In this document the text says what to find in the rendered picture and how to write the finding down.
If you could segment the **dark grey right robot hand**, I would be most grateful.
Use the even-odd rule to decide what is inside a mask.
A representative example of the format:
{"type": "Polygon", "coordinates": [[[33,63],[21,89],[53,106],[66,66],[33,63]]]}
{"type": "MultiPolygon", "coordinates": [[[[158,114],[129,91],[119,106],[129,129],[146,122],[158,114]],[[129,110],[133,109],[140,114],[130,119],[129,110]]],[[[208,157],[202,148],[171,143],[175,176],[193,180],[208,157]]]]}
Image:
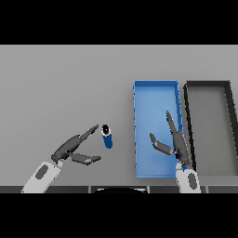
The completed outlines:
{"type": "Polygon", "coordinates": [[[163,152],[167,155],[174,154],[176,158],[181,162],[182,165],[191,166],[192,161],[188,153],[188,147],[185,138],[181,134],[181,131],[176,129],[174,120],[169,111],[165,112],[166,121],[169,125],[169,130],[172,137],[173,147],[164,144],[162,141],[159,141],[153,133],[150,134],[152,146],[155,150],[163,152]]]}

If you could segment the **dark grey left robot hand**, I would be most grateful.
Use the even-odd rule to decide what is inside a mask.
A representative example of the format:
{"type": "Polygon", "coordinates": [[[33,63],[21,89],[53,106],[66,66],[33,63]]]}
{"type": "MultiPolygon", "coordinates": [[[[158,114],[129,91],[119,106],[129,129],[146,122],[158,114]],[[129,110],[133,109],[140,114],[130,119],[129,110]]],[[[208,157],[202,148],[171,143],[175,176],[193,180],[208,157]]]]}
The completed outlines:
{"type": "Polygon", "coordinates": [[[76,135],[68,139],[51,155],[51,159],[58,163],[60,160],[66,160],[68,157],[72,158],[73,162],[83,165],[90,165],[101,159],[100,156],[88,156],[81,153],[75,153],[80,144],[85,141],[89,135],[93,134],[99,128],[98,125],[92,126],[82,135],[76,135]]]}

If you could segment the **blue bin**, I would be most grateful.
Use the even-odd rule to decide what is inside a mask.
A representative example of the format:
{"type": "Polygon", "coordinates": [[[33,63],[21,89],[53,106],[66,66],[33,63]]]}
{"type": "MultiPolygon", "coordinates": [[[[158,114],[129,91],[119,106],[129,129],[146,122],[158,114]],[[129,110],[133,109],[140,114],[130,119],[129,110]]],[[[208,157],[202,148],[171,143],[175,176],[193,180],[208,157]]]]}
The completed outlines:
{"type": "Polygon", "coordinates": [[[177,80],[135,80],[134,142],[137,178],[173,178],[177,159],[152,146],[150,134],[170,147],[173,140],[166,121],[170,112],[176,129],[183,132],[179,82],[177,80]]]}

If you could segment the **dark grey bin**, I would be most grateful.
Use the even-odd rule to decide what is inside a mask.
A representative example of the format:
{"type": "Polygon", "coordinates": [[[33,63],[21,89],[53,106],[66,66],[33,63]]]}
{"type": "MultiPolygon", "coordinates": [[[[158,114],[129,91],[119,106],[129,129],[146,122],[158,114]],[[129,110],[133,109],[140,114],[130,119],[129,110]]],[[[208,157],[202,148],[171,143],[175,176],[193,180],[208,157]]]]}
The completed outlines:
{"type": "Polygon", "coordinates": [[[183,87],[192,162],[199,176],[238,176],[238,121],[230,81],[183,87]]]}

